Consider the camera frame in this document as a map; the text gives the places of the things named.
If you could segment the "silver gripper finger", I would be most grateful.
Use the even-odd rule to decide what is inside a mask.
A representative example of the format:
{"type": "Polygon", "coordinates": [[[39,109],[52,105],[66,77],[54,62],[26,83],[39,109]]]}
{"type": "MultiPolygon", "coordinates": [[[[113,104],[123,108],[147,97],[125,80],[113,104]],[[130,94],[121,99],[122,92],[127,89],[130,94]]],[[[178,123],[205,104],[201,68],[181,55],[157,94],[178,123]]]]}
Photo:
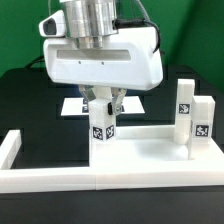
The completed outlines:
{"type": "Polygon", "coordinates": [[[112,88],[112,101],[108,103],[108,114],[119,115],[122,112],[122,102],[127,93],[124,88],[112,88]]]}
{"type": "Polygon", "coordinates": [[[96,99],[94,87],[89,85],[79,85],[79,92],[87,103],[96,99]]]}

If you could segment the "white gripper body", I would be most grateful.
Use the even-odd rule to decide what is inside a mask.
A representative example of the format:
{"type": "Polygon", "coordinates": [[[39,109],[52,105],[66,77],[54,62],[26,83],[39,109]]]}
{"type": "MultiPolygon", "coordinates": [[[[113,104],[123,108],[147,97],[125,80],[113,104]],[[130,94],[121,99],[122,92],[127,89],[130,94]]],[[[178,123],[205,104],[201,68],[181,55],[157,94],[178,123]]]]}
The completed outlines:
{"type": "Polygon", "coordinates": [[[124,28],[103,38],[98,49],[79,49],[65,36],[59,10],[39,23],[45,38],[47,73],[55,83],[150,90],[163,79],[156,31],[152,27],[124,28]]]}

